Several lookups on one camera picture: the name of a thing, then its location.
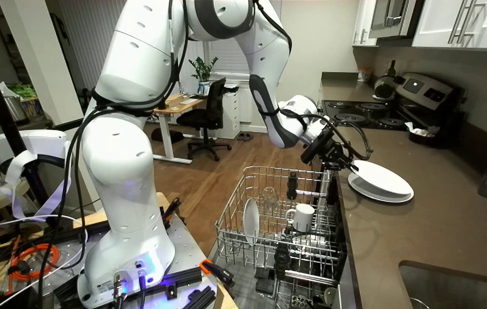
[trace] dish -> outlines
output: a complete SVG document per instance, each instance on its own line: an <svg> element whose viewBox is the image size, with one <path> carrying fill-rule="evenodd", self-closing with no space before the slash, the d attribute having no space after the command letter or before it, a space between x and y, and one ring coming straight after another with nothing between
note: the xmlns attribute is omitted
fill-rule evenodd
<svg viewBox="0 0 487 309"><path fill-rule="evenodd" d="M354 159L352 164L359 168L356 170L356 173L361 178L364 178L366 182L373 183L378 188L400 195L414 194L414 187L405 178L402 178L398 173L381 164L364 159Z"/></svg>
<svg viewBox="0 0 487 309"><path fill-rule="evenodd" d="M359 176L357 173L350 173L349 175L349 185L352 188L356 188L359 194L374 199L374 200L381 200L381 202L390 202L390 204L404 204L414 199L414 190L410 194L393 194L388 190L383 190L381 187L376 187L369 182L366 182L362 176Z"/></svg>
<svg viewBox="0 0 487 309"><path fill-rule="evenodd" d="M256 245L260 237L260 207L256 199L248 199L244 206L244 235L249 245Z"/></svg>

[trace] dish rack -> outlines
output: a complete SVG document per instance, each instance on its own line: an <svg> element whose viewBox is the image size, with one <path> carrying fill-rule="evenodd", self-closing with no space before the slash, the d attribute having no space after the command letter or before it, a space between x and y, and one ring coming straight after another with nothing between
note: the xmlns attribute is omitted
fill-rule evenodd
<svg viewBox="0 0 487 309"><path fill-rule="evenodd" d="M345 259L345 231L330 171L248 166L220 219L212 259L236 274L232 295L242 307L311 307L338 286ZM246 204L260 207L260 233L244 228ZM297 231L289 209L316 207L313 230Z"/></svg>

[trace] stove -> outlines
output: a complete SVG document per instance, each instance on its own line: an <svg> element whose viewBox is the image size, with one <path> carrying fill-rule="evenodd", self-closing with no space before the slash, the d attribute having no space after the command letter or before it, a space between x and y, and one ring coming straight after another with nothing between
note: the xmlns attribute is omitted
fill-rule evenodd
<svg viewBox="0 0 487 309"><path fill-rule="evenodd" d="M344 127L407 130L405 118L388 103L325 99L325 113Z"/></svg>

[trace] hardwood floor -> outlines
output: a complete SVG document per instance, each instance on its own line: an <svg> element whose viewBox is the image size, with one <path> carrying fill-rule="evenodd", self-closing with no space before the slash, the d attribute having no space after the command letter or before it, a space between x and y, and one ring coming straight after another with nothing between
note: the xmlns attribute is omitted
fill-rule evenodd
<svg viewBox="0 0 487 309"><path fill-rule="evenodd" d="M224 142L230 142L232 151L218 149L220 161L215 161L208 152L198 152L191 164L155 161L157 188L170 200L182 199L181 212L206 255L217 240L215 221L246 166L309 168L301 161L302 146L278 149L266 134L253 134L251 140ZM174 144L177 156L186 156L186 144L188 140ZM153 142L153 149L162 152L162 142Z"/></svg>

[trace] office chair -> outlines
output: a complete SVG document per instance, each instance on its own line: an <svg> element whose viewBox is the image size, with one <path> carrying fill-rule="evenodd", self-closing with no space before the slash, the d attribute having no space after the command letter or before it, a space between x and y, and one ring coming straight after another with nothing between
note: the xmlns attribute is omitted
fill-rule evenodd
<svg viewBox="0 0 487 309"><path fill-rule="evenodd" d="M205 128L203 140L191 140L188 144L189 154L193 158L198 151L210 151L215 161L220 161L215 147L227 147L232 149L230 144L222 144L210 139L208 130L222 128L224 127L224 94L225 94L225 82L227 79L220 79L212 84L208 103L205 109L191 109L177 118L177 123L194 128Z"/></svg>

